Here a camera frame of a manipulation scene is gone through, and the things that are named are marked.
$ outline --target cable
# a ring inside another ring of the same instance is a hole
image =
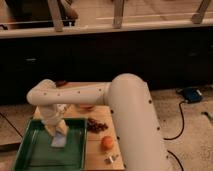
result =
[[[182,128],[181,128],[180,133],[179,133],[178,135],[176,135],[175,137],[172,137],[172,138],[164,138],[164,140],[175,140],[175,139],[179,138],[179,137],[182,135],[182,133],[183,133],[183,131],[184,131],[184,127],[185,127],[183,109],[182,109],[182,107],[181,107],[181,105],[182,105],[183,103],[187,103],[187,101],[184,100],[184,101],[181,101],[181,102],[179,103],[179,109],[180,109],[180,114],[181,114],[181,118],[182,118]]]
[[[10,126],[13,127],[13,129],[17,132],[17,134],[19,134],[19,136],[21,138],[23,138],[22,134],[18,131],[18,129],[7,119],[6,116],[4,116],[2,113],[0,113],[0,115],[10,124]]]
[[[178,157],[174,153],[172,153],[171,151],[169,151],[169,150],[167,150],[167,151],[168,151],[169,154],[171,154],[177,160],[177,162],[178,162],[178,164],[179,164],[179,166],[181,168],[181,171],[184,171],[183,165],[181,164],[181,162],[178,159]]]

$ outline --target table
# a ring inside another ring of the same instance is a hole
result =
[[[94,83],[68,83],[62,88],[77,87],[82,85],[89,85]],[[115,128],[113,125],[111,113],[108,106],[95,106],[92,110],[85,110],[78,105],[70,105],[64,112],[64,118],[88,118],[92,117],[101,123],[106,123],[108,129],[101,131],[99,134],[87,133],[86,143],[86,158],[85,158],[85,171],[121,171],[124,170],[124,164],[117,141]],[[38,108],[34,113],[34,118],[41,118]],[[100,148],[102,137],[110,135],[114,139],[114,147],[108,152],[103,152]],[[105,159],[110,155],[119,155],[117,160],[112,164],[107,164]]]

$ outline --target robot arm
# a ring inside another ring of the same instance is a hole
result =
[[[55,114],[57,103],[109,105],[126,171],[172,171],[146,82],[122,74],[111,83],[57,89],[45,80],[27,95],[43,115]]]

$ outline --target black cabinet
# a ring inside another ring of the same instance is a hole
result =
[[[0,39],[0,104],[25,100],[44,78],[111,81],[139,75],[151,89],[213,82],[213,28]]]

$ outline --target green tray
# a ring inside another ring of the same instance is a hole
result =
[[[16,156],[13,171],[82,171],[84,169],[87,121],[65,119],[69,126],[64,148],[52,148],[52,137],[41,120],[31,120]]]

